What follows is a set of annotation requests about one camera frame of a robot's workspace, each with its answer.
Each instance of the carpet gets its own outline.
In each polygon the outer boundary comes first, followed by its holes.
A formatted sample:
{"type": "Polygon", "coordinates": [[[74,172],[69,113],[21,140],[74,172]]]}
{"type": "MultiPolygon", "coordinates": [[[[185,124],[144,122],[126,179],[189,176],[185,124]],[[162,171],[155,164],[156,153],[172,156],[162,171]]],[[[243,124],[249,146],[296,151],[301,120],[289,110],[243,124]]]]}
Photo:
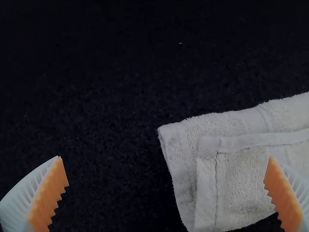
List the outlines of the carpet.
{"type": "MultiPolygon", "coordinates": [[[[307,3],[0,3],[0,198],[61,155],[57,231],[186,231],[156,129],[309,91],[307,3]]],[[[238,232],[279,232],[272,215],[238,232]]]]}

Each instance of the white towel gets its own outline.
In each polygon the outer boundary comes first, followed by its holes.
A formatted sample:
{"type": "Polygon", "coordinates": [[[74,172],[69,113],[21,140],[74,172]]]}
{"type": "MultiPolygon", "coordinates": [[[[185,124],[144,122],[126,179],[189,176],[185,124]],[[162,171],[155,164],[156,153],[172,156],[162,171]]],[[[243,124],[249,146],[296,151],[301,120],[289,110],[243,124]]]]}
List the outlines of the white towel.
{"type": "Polygon", "coordinates": [[[307,128],[309,93],[160,127],[188,231],[237,229],[274,213],[263,189],[267,158],[271,154],[309,177],[307,128]]]}

